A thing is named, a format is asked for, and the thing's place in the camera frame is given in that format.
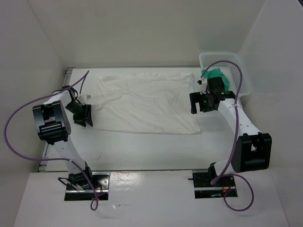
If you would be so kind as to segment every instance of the green towel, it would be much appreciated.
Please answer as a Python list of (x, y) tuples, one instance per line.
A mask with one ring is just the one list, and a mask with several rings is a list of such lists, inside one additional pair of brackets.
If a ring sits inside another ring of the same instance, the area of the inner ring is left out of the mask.
[(229, 80), (226, 78), (226, 76), (221, 72), (220, 69), (215, 69), (211, 71), (207, 71), (203, 78), (209, 79), (214, 77), (221, 77), (224, 82), (225, 91), (229, 91)]

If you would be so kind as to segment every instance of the white cloth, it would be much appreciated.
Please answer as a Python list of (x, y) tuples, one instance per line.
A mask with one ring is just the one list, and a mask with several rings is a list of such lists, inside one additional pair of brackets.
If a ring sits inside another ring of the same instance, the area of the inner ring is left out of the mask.
[(131, 133), (196, 134), (190, 112), (192, 74), (144, 73), (98, 78), (92, 103), (95, 129)]

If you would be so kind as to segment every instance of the plastic basket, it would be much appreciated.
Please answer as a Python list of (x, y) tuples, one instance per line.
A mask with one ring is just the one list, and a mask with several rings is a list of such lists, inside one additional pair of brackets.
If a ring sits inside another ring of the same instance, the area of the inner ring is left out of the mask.
[[(205, 70), (209, 65), (211, 65), (215, 61), (228, 60), (236, 63), (237, 65), (239, 65), (243, 74), (243, 82), (239, 92), (239, 97), (247, 96), (251, 93), (251, 82), (247, 76), (244, 65), (242, 64), (237, 54), (227, 52), (207, 52), (200, 54), (199, 60), (201, 70)], [(230, 81), (230, 90), (236, 94), (240, 82), (240, 73), (238, 69), (232, 64), (222, 62), (212, 66), (209, 70), (217, 68), (219, 68), (221, 72)]]

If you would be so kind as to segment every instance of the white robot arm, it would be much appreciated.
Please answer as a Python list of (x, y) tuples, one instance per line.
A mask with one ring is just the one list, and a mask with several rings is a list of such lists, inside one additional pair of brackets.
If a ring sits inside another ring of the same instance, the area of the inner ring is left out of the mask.
[[(199, 103), (200, 111), (219, 111), (233, 132), (236, 131), (235, 94), (232, 91), (225, 91), (221, 77), (207, 80), (208, 91), (206, 94), (200, 92), (191, 93), (191, 113), (196, 114), (196, 103)], [(237, 106), (239, 125), (238, 139), (231, 165), (226, 174), (234, 174), (247, 171), (267, 169), (269, 166), (272, 139), (268, 133), (261, 131), (249, 120), (241, 106)], [(228, 160), (212, 163), (209, 172), (215, 178), (222, 172)]]
[[(79, 156), (74, 147), (71, 138), (71, 126), (66, 116), (67, 109), (73, 113), (74, 123), (86, 127), (86, 124), (93, 126), (91, 120), (91, 105), (82, 105), (75, 94), (77, 91), (73, 88), (51, 97), (42, 105), (33, 107), (33, 114), (36, 123), (38, 136), (45, 140), (49, 145), (55, 148), (58, 154), (63, 158), (68, 158), (76, 162), (82, 170), (92, 177), (92, 173), (86, 162)], [(69, 181), (74, 185), (80, 185), (83, 188), (88, 187), (81, 171), (71, 162), (65, 162), (69, 172)]]

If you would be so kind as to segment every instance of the white tabletop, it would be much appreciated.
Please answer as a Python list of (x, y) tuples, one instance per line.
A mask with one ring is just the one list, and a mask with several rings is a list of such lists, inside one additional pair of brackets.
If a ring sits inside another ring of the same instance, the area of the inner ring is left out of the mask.
[[(90, 70), (83, 93), (97, 92), (97, 77), (122, 73), (185, 72), (193, 73), (195, 81), (201, 75), (200, 68), (98, 68), (73, 69), (66, 84), (79, 80)], [(200, 87), (194, 83), (195, 91)], [(164, 170), (208, 168), (210, 163), (226, 159), (232, 148), (233, 132), (219, 112), (199, 113), (201, 133), (198, 135), (134, 134), (83, 128), (72, 122), (72, 114), (66, 111), (71, 122), (70, 135), (78, 153), (92, 170)], [(49, 146), (48, 157), (58, 157)], [(46, 171), (66, 171), (63, 162), (48, 162)]]
[[(15, 227), (287, 227), (269, 170), (243, 173), (255, 192), (244, 212), (226, 207), (223, 198), (195, 199), (192, 171), (112, 172), (108, 201), (91, 211), (90, 201), (64, 201), (65, 187), (57, 181), (67, 173), (32, 173)], [(235, 208), (251, 199), (246, 183), (235, 178)]]

